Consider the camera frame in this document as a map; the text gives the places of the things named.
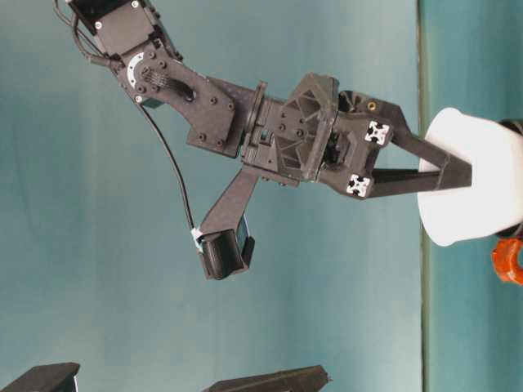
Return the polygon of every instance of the robotic arm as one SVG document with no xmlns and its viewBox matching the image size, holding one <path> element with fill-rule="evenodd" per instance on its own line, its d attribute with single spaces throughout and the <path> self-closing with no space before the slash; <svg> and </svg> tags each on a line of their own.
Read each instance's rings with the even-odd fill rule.
<svg viewBox="0 0 523 392">
<path fill-rule="evenodd" d="M 399 106 L 352 91 L 335 78 L 307 74 L 287 100 L 256 89 L 206 78 L 184 65 L 180 52 L 144 0 L 66 0 L 99 55 L 83 54 L 114 73 L 140 107 L 172 106 L 190 124 L 187 144 L 229 158 L 242 167 L 199 228 L 191 228 L 207 278 L 248 269 L 254 240 L 245 209 L 257 180 L 297 187 L 320 182 L 350 198 L 466 187 L 472 168 L 413 135 Z M 432 163 L 438 171 L 379 169 L 390 143 Z"/>
</svg>

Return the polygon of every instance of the teal wall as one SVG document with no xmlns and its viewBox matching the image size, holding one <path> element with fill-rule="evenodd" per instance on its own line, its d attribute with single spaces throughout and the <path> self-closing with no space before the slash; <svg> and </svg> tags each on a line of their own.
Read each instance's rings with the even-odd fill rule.
<svg viewBox="0 0 523 392">
<path fill-rule="evenodd" d="M 522 12 L 517 0 L 421 1 L 425 123 L 446 106 L 496 120 L 521 117 Z M 428 391 L 523 389 L 523 291 L 496 277 L 495 244 L 486 238 L 428 248 Z"/>
<path fill-rule="evenodd" d="M 417 125 L 413 2 L 156 0 L 186 63 L 285 97 L 309 71 L 396 102 Z M 206 282 L 157 140 L 51 1 L 0 14 L 0 385 L 78 361 L 86 391 L 201 390 L 322 363 L 327 391 L 421 389 L 414 196 L 358 203 L 261 184 L 253 268 Z M 239 164 L 185 146 L 154 112 L 197 221 Z M 396 150 L 384 166 L 414 165 Z"/>
</svg>

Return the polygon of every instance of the orange object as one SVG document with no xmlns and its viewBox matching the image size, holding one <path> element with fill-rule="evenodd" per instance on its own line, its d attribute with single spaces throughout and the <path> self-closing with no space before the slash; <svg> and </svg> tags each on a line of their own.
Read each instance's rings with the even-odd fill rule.
<svg viewBox="0 0 523 392">
<path fill-rule="evenodd" d="M 499 278 L 523 286 L 523 268 L 517 260 L 523 241 L 518 238 L 501 239 L 492 252 L 494 269 Z"/>
</svg>

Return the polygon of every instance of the wire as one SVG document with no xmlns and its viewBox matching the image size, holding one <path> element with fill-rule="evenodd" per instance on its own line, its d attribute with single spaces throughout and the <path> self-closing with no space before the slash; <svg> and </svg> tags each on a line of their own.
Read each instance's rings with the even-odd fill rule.
<svg viewBox="0 0 523 392">
<path fill-rule="evenodd" d="M 183 198 L 183 205 L 186 210 L 187 223 L 189 224 L 189 228 L 192 230 L 192 229 L 194 229 L 194 220 L 193 220 L 192 212 L 190 210 L 189 197 L 187 196 L 186 183 L 183 180 L 183 175 L 181 174 L 180 167 L 178 166 L 178 163 L 177 163 L 176 159 L 174 158 L 174 155 L 172 154 L 169 144 L 165 140 L 165 137 L 163 137 L 163 133 L 160 131 L 160 129 L 156 125 L 156 122 L 154 122 L 153 118 L 150 116 L 149 112 L 147 112 L 147 110 L 145 110 L 145 108 L 142 105 L 136 104 L 136 107 L 138 108 L 140 113 L 143 114 L 143 116 L 145 117 L 147 122 L 153 128 L 154 133 L 156 133 L 156 136 L 158 137 L 158 139 L 160 140 L 160 143 L 162 144 L 165 154 L 169 157 L 169 160 L 171 161 L 172 168 L 174 169 L 174 172 L 177 175 L 178 184 L 180 186 L 180 192 L 181 192 L 181 196 Z"/>
<path fill-rule="evenodd" d="M 103 53 L 101 52 L 101 50 L 89 39 L 89 37 L 81 29 L 78 28 L 78 16 L 76 14 L 73 14 L 73 18 L 72 18 L 72 20 L 70 20 L 61 11 L 60 6 L 58 5 L 58 0 L 53 0 L 53 4 L 54 4 L 55 13 L 58 16 L 58 18 L 73 30 L 74 41 L 75 41 L 75 43 L 77 43 L 77 47 L 78 47 L 78 49 L 80 49 L 82 54 L 84 54 L 85 56 L 86 55 L 87 56 L 96 56 L 96 55 L 93 55 L 92 53 L 89 53 L 83 47 L 83 45 L 80 42 L 80 38 L 83 39 L 83 41 L 88 46 L 90 46 L 91 49 L 93 49 L 94 51 L 96 51 L 98 53 L 97 57 L 110 61 L 110 59 L 103 56 Z M 111 69 L 111 70 L 113 72 L 113 75 L 116 77 L 117 75 L 114 72 L 114 70 L 113 69 Z M 190 210 L 189 196 L 187 195 L 186 183 L 183 179 L 183 175 L 181 174 L 180 167 L 178 166 L 178 163 L 177 163 L 176 159 L 174 158 L 174 154 L 172 153 L 168 142 L 165 140 L 163 133 L 160 131 L 158 125 L 156 125 L 156 122 L 153 120 L 153 118 L 151 117 L 149 112 L 147 112 L 147 110 L 145 110 L 145 108 L 142 105 L 136 103 L 134 100 L 132 100 L 132 102 L 136 106 L 138 111 L 145 117 L 145 119 L 147 120 L 149 125 L 153 128 L 153 131 L 156 134 L 156 136 L 158 137 L 160 144 L 162 145 L 163 150 L 165 151 L 165 154 L 168 156 L 169 160 L 171 161 L 172 168 L 178 179 L 178 185 L 180 186 L 183 206 L 186 210 L 187 224 L 189 225 L 189 229 L 193 230 L 194 229 L 194 219 L 193 219 L 192 211 Z"/>
<path fill-rule="evenodd" d="M 111 59 L 108 59 L 104 56 L 94 55 L 91 52 L 89 52 L 82 44 L 82 41 L 80 41 L 80 37 L 78 35 L 78 15 L 75 13 L 73 14 L 73 19 L 71 20 L 71 32 L 73 33 L 73 40 L 78 49 L 80 50 L 80 53 L 90 62 L 96 65 L 102 65 L 105 67 L 110 67 L 113 63 Z"/>
<path fill-rule="evenodd" d="M 58 16 L 58 18 L 64 22 L 65 25 L 68 25 L 69 27 L 71 27 L 71 19 L 69 19 L 67 16 L 65 16 L 64 12 L 62 12 L 62 10 L 60 9 L 60 6 L 58 5 L 58 0 L 53 0 L 53 8 L 55 10 L 55 14 L 56 16 Z M 89 37 L 81 30 L 81 29 L 78 29 L 78 34 L 80 35 L 80 38 L 93 50 L 95 51 L 98 55 L 100 56 L 103 56 L 103 53 L 101 52 L 101 50 L 98 48 L 98 46 L 93 42 L 91 41 L 91 39 L 89 39 Z"/>
</svg>

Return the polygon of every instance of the black object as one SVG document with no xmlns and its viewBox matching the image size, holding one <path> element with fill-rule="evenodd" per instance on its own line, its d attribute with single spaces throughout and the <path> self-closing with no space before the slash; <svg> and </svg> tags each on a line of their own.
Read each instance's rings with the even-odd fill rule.
<svg viewBox="0 0 523 392">
<path fill-rule="evenodd" d="M 78 392 L 75 377 L 79 368 L 77 363 L 33 367 L 0 392 Z M 318 392 L 327 383 L 325 370 L 314 366 L 220 381 L 204 392 Z"/>
<path fill-rule="evenodd" d="M 191 126 L 187 144 L 241 156 L 239 175 L 193 230 L 208 278 L 250 266 L 254 240 L 244 212 L 258 177 L 294 187 L 321 182 L 361 200 L 472 183 L 471 165 L 413 135 L 397 105 L 340 92 L 337 79 L 315 73 L 285 101 L 266 96 L 264 82 L 251 90 L 206 78 L 182 63 L 150 2 L 67 1 L 131 99 L 140 106 L 171 105 Z M 439 170 L 376 168 L 390 143 Z"/>
<path fill-rule="evenodd" d="M 77 363 L 33 367 L 0 392 L 77 392 L 79 368 Z"/>
<path fill-rule="evenodd" d="M 204 392 L 318 392 L 329 383 L 321 366 L 220 381 Z"/>
</svg>

